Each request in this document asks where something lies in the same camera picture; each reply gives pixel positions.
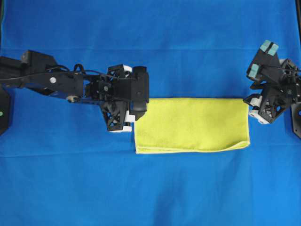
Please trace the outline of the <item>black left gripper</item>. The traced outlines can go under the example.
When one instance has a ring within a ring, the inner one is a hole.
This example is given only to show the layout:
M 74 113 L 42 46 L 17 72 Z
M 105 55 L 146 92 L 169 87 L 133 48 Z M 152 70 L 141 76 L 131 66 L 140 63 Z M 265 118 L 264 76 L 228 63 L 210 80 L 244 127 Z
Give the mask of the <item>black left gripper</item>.
M 89 81 L 84 86 L 83 103 L 101 104 L 107 130 L 109 132 L 131 132 L 135 116 L 130 114 L 132 67 L 116 65 L 108 68 L 108 73 L 84 70 L 83 79 Z

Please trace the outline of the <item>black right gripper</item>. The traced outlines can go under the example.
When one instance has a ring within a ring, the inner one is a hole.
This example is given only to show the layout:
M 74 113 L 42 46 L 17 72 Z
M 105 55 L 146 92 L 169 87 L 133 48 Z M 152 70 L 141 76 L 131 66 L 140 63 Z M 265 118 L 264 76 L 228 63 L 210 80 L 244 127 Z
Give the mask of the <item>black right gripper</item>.
M 301 70 L 290 59 L 281 60 L 279 46 L 269 40 L 260 45 L 246 76 L 250 89 L 263 89 L 243 99 L 252 107 L 249 115 L 260 124 L 272 124 L 290 106 L 301 102 Z

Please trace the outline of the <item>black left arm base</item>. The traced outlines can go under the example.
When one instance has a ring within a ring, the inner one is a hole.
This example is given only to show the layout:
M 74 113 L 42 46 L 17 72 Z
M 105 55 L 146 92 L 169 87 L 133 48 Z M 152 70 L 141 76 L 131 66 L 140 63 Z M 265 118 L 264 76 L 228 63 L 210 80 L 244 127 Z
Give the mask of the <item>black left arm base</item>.
M 0 87 L 0 134 L 2 135 L 10 124 L 11 97 L 9 93 Z

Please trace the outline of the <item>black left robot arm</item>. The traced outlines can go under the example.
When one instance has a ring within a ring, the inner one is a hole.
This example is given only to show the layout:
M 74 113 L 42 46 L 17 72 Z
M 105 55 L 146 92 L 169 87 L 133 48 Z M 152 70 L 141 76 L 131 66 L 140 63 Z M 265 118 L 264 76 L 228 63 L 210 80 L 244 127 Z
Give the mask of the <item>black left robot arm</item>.
M 107 73 L 86 70 L 76 64 L 73 70 L 60 65 L 47 54 L 28 50 L 20 60 L 0 58 L 0 132 L 10 126 L 12 96 L 8 89 L 29 89 L 43 96 L 65 99 L 73 104 L 100 107 L 109 132 L 130 132 L 135 116 L 130 98 L 114 94 L 118 83 L 133 80 L 132 68 L 117 65 Z

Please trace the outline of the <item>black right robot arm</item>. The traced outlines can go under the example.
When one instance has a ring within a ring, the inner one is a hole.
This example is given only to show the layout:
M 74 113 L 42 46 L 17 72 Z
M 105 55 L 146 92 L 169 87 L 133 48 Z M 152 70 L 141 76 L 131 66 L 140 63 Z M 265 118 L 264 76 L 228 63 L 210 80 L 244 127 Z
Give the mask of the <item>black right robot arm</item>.
M 244 103 L 252 107 L 249 115 L 260 124 L 273 123 L 284 111 L 301 102 L 301 70 L 290 59 L 280 60 L 278 45 L 264 41 L 250 63 L 246 77 L 253 81 Z

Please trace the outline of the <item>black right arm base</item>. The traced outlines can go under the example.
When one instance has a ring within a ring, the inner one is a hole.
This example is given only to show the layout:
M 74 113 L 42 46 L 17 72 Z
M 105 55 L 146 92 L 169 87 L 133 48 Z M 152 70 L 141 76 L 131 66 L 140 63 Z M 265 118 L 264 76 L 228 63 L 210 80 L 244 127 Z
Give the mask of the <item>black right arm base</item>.
M 301 104 L 291 106 L 291 119 L 294 134 L 301 138 Z

